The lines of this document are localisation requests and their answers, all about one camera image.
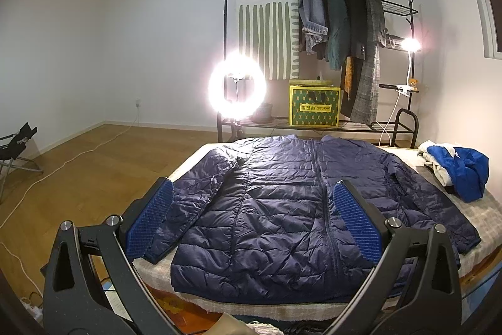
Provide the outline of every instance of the puffer jacket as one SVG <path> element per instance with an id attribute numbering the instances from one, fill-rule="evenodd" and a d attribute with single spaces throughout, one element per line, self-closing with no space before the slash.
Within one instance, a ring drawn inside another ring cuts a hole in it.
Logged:
<path id="1" fill-rule="evenodd" d="M 342 302 L 373 263 L 362 257 L 332 203 L 348 179 L 385 217 L 430 229 L 446 226 L 455 255 L 480 242 L 455 205 L 398 157 L 333 137 L 250 138 L 210 151 L 174 183 L 174 202 L 145 258 L 178 245 L 175 291 L 220 302 Z M 403 265 L 402 290 L 413 268 Z"/>

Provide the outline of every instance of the wall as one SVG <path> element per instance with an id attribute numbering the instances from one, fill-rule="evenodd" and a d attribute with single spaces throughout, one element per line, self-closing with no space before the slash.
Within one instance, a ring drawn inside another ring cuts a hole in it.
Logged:
<path id="1" fill-rule="evenodd" d="M 437 0 L 424 13 L 428 60 L 420 102 L 420 140 L 472 147 L 490 158 L 488 188 L 502 197 L 502 61 L 485 58 L 476 0 Z"/>
<path id="2" fill-rule="evenodd" d="M 406 3 L 407 0 L 392 0 Z M 229 0 L 229 50 L 235 47 L 234 0 Z M 207 80 L 222 59 L 223 0 L 108 0 L 106 117 L 131 122 L 135 100 L 141 99 L 141 122 L 215 127 L 208 104 Z M 387 27 L 410 34 L 403 18 L 387 16 Z M 302 56 L 304 72 L 339 82 L 339 73 L 323 69 L 315 59 Z M 407 56 L 382 52 L 382 81 L 406 81 Z M 275 114 L 287 115 L 287 82 L 270 82 L 267 100 Z M 382 90 L 379 118 L 387 120 L 397 94 Z"/>
<path id="3" fill-rule="evenodd" d="M 104 0 L 0 0 L 0 135 L 25 123 L 44 151 L 104 121 Z"/>

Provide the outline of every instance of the striped towel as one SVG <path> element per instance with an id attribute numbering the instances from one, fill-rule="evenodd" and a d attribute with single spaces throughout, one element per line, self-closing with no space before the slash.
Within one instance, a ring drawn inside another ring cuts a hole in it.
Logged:
<path id="1" fill-rule="evenodd" d="M 236 0 L 239 52 L 257 61 L 267 80 L 298 78 L 298 0 Z"/>

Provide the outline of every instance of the metal screw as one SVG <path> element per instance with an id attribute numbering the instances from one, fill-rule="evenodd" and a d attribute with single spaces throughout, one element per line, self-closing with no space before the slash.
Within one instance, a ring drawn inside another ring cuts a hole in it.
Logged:
<path id="1" fill-rule="evenodd" d="M 387 219 L 387 225 L 393 227 L 394 229 L 397 229 L 398 227 L 402 226 L 402 222 L 397 217 L 390 217 L 389 219 Z"/>
<path id="2" fill-rule="evenodd" d="M 438 233 L 446 233 L 446 227 L 443 226 L 442 224 L 435 224 L 434 225 L 434 229 L 436 230 L 436 232 Z"/>
<path id="3" fill-rule="evenodd" d="M 115 226 L 120 223 L 120 216 L 117 216 L 116 214 L 113 214 L 106 219 L 106 224 L 108 226 Z"/>
<path id="4" fill-rule="evenodd" d="M 71 221 L 69 220 L 65 220 L 64 222 L 61 223 L 61 225 L 59 226 L 59 228 L 63 231 L 66 231 L 68 229 L 71 228 Z"/>

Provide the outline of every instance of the green and yellow box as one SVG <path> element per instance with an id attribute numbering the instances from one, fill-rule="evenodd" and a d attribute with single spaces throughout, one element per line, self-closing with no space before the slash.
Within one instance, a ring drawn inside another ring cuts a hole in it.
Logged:
<path id="1" fill-rule="evenodd" d="M 289 124 L 308 128 L 338 127 L 339 87 L 289 86 Z"/>

